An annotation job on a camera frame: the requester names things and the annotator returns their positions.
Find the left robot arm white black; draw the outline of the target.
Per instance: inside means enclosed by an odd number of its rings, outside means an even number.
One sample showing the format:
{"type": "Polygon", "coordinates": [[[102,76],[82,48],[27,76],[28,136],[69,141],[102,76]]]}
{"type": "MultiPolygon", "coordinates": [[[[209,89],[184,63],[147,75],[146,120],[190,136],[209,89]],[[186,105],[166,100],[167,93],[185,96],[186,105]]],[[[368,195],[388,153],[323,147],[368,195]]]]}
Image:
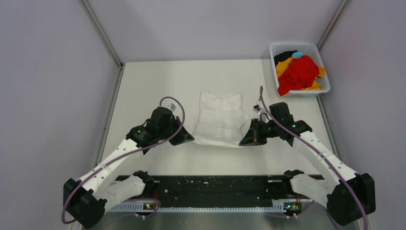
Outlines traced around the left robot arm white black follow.
{"type": "Polygon", "coordinates": [[[139,173],[113,184],[114,180],[150,149],[169,143],[177,146],[193,141],[184,128],[186,113],[180,106],[181,116],[173,109],[159,105],[151,117],[131,128],[113,152],[97,166],[78,179],[70,178],[63,185],[61,221],[69,225],[78,222],[82,227],[94,227],[106,211],[124,200],[140,195],[148,198],[154,186],[139,173]]]}

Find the white t shirt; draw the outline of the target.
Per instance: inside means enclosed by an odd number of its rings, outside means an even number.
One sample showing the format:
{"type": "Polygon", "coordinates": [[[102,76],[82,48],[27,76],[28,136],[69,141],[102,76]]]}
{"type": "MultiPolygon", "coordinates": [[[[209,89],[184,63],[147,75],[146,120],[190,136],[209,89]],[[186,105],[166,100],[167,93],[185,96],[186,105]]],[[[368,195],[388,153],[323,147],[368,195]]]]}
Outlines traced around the white t shirt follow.
{"type": "Polygon", "coordinates": [[[214,95],[202,91],[194,143],[203,146],[239,148],[241,128],[249,120],[242,110],[242,95],[214,95]]]}

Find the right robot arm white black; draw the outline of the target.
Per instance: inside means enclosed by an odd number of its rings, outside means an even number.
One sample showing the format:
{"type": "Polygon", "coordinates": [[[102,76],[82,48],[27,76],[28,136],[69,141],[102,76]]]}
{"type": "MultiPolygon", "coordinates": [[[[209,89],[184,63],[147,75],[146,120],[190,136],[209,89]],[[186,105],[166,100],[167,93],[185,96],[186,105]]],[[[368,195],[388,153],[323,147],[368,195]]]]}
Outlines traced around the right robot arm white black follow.
{"type": "Polygon", "coordinates": [[[315,179],[301,170],[287,170],[281,182],[273,183],[272,199],[303,195],[326,208],[329,216],[345,226],[376,211],[375,182],[368,174],[359,174],[345,165],[319,140],[303,120],[295,121],[287,103],[275,103],[268,109],[253,107],[253,118],[239,145],[261,146],[270,138],[280,138],[302,154],[322,176],[315,179]]]}

